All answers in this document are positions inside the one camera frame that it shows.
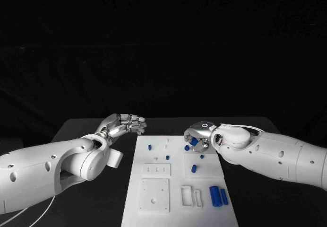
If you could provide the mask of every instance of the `cable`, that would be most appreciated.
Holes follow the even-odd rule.
[[[229,127],[229,126],[237,126],[237,127],[243,127],[243,128],[255,129],[256,131],[263,132],[263,130],[260,130],[259,128],[255,128],[255,127],[247,126],[247,125],[236,125],[236,124],[220,124],[220,125],[223,125],[224,127]]]
[[[53,202],[53,199],[54,199],[54,197],[56,196],[53,196],[53,198],[51,198],[51,201],[50,201],[50,204],[49,204],[49,206],[47,206],[47,208],[46,208],[46,211],[47,211],[47,209],[49,209],[49,207],[50,207],[50,205],[51,205],[51,202]],[[1,224],[0,224],[0,227],[3,226],[3,225],[5,225],[26,210],[27,210],[28,208],[24,208],[7,221],[4,221]],[[46,211],[43,212],[43,214],[40,215],[40,217],[39,217],[39,219],[34,221],[34,223],[28,226],[28,227],[31,227],[34,224],[36,224],[36,222],[40,220],[40,218],[41,218],[41,216],[44,215],[44,213],[46,213]]]
[[[3,225],[5,225],[28,208],[24,208],[8,220],[5,220],[1,224],[0,224],[0,227]]]
[[[47,209],[50,208],[50,205],[51,205],[51,202],[53,202],[54,197],[56,197],[56,196],[53,196],[53,198],[51,198],[51,201],[50,201],[50,204],[49,204],[49,206],[47,206],[47,208],[46,208],[46,211],[47,211]],[[40,215],[40,217],[37,218],[37,220],[34,221],[34,223],[33,223],[28,227],[31,227],[31,226],[37,223],[37,221],[40,220],[40,218],[41,218],[41,216],[44,215],[46,211],[43,212],[43,214]]]

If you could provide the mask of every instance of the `white robotic arm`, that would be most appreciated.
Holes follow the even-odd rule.
[[[105,166],[116,168],[122,153],[109,146],[126,132],[138,135],[145,119],[112,114],[95,134],[79,139],[23,148],[0,156],[0,214],[21,210],[90,181]]]
[[[243,127],[259,133],[249,133]],[[325,148],[250,126],[221,124],[216,127],[210,122],[193,124],[184,132],[184,140],[194,142],[194,152],[204,152],[213,146],[229,163],[276,180],[327,190]]]

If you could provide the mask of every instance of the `white platform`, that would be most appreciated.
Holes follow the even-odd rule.
[[[191,150],[184,150],[185,145],[188,145],[188,143],[184,142],[183,136],[138,136],[122,227],[237,227],[216,151],[210,148],[204,153],[194,153]],[[151,163],[170,164],[170,176],[144,175],[144,164]],[[197,171],[191,175],[190,170],[193,164],[197,165]],[[151,210],[151,205],[167,204],[164,203],[167,197],[165,192],[161,191],[164,194],[158,194],[158,189],[162,188],[164,185],[155,183],[155,181],[149,181],[152,185],[155,185],[155,189],[151,190],[151,194],[145,194],[142,179],[168,180],[167,210],[161,208]],[[229,205],[213,207],[209,191],[209,187],[213,185],[216,185],[219,189],[224,189]],[[197,209],[194,205],[193,208],[181,207],[181,186],[191,187],[193,204],[196,204],[194,190],[200,190],[200,209]],[[144,204],[147,205],[147,211],[141,211],[139,209],[139,205],[144,206]]]

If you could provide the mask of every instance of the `robotic hand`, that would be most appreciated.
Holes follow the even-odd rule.
[[[210,146],[226,162],[282,181],[314,185],[327,190],[327,149],[245,125],[194,123],[184,132],[194,152]]]
[[[145,119],[112,114],[93,134],[23,148],[0,156],[0,214],[21,210],[93,180],[105,166],[116,168],[122,153],[109,148],[128,132],[138,135]]]

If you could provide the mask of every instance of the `hole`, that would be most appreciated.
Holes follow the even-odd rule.
[[[46,171],[49,172],[50,171],[50,162],[46,162],[44,166],[46,166]]]
[[[10,174],[10,180],[11,180],[11,182],[14,182],[15,179],[17,179],[17,173],[15,172],[11,172],[11,174]]]
[[[279,157],[282,157],[282,156],[283,156],[283,151],[281,151],[281,152],[279,152],[278,156],[279,156]]]

